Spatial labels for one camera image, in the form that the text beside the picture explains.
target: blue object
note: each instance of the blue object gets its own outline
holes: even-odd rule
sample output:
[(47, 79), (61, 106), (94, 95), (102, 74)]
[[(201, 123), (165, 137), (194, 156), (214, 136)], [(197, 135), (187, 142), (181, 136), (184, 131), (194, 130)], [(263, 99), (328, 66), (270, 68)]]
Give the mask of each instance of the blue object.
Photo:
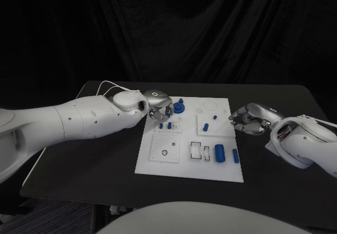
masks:
[(215, 145), (215, 161), (217, 162), (225, 161), (223, 145)]
[(172, 104), (172, 107), (174, 107), (174, 113), (178, 114), (181, 112), (184, 112), (184, 104), (182, 104), (182, 99), (178, 100), (178, 102), (175, 102)]
[(233, 149), (233, 162), (234, 163), (238, 163), (240, 161), (238, 161), (238, 156), (237, 156), (237, 150), (235, 149)]
[(207, 124), (207, 123), (204, 124), (202, 130), (204, 130), (205, 132), (207, 132), (207, 130), (208, 130), (208, 124)]

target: peg board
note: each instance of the peg board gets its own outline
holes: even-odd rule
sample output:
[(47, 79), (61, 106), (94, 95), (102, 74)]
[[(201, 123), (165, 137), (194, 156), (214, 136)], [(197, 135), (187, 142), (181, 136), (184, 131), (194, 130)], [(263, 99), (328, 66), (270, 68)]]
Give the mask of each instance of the peg board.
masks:
[[(162, 120), (153, 120), (146, 116), (135, 173), (243, 183), (240, 163), (233, 162), (231, 149), (237, 149), (237, 146), (234, 130), (227, 121), (227, 117), (230, 115), (227, 98), (169, 98), (172, 103), (175, 103), (179, 98), (182, 99), (184, 112), (174, 114), (165, 122), (181, 123), (182, 132), (169, 133), (166, 129), (159, 132), (156, 126)], [(198, 129), (204, 125), (202, 122), (208, 124), (208, 133), (201, 132)], [(174, 146), (178, 145), (178, 150), (166, 150), (171, 142), (161, 144), (159, 146), (152, 146), (155, 138), (153, 135), (179, 137), (178, 144), (174, 143)], [(199, 142), (201, 160), (191, 159), (191, 142)], [(215, 162), (215, 144), (221, 144), (224, 147), (225, 161), (223, 163)], [(208, 146), (210, 161), (204, 161), (204, 146)], [(165, 151), (165, 156), (174, 158), (174, 161), (176, 159), (178, 162), (169, 162), (169, 159), (165, 159), (165, 161), (152, 161), (152, 159), (149, 159), (149, 155), (153, 151)]]

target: black table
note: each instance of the black table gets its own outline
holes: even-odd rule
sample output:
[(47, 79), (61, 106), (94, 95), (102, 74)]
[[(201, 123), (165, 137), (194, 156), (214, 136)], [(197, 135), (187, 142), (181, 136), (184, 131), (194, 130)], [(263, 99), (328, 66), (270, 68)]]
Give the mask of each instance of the black table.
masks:
[[(326, 117), (302, 86), (116, 82), (142, 92), (169, 96), (228, 98), (230, 110), (248, 102), (274, 108), (284, 116)], [(79, 97), (94, 95), (89, 81)], [(102, 85), (100, 94), (110, 87)], [(337, 180), (313, 164), (290, 166), (266, 149), (269, 134), (235, 131), (244, 183), (133, 174), (145, 118), (130, 129), (97, 139), (73, 140), (48, 147), (21, 188), (21, 196), (143, 207), (169, 201), (223, 204), (284, 222), (337, 229)]]

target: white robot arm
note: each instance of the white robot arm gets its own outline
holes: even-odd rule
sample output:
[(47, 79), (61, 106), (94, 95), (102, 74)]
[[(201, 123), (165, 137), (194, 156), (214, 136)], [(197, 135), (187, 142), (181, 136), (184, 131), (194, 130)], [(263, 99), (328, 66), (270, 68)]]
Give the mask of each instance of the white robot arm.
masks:
[(228, 120), (238, 116), (244, 124), (231, 122), (235, 130), (250, 135), (271, 130), (264, 147), (276, 156), (300, 169), (315, 162), (337, 178), (337, 136), (316, 121), (337, 127), (333, 124), (305, 115), (284, 118), (276, 110), (256, 103), (243, 106)]
[(67, 103), (27, 110), (0, 109), (0, 183), (44, 147), (67, 140), (91, 139), (135, 126), (146, 115), (172, 115), (171, 99), (161, 91), (119, 92), (77, 98)]

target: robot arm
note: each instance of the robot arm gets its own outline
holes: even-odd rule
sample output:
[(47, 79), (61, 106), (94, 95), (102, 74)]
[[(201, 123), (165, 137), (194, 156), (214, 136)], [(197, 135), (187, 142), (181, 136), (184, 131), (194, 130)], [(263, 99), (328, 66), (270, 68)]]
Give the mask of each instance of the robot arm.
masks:
[(244, 124), (230, 123), (235, 130), (260, 135), (270, 129), (270, 141), (264, 147), (276, 156), (300, 169), (315, 162), (337, 178), (337, 136), (318, 125), (320, 120), (306, 116), (284, 118), (276, 110), (256, 103), (241, 107), (228, 120), (240, 116)]
[(123, 91), (109, 99), (89, 96), (28, 110), (0, 109), (0, 183), (42, 148), (130, 128), (146, 112), (156, 119), (172, 115), (171, 99), (161, 91), (146, 91), (143, 95)]

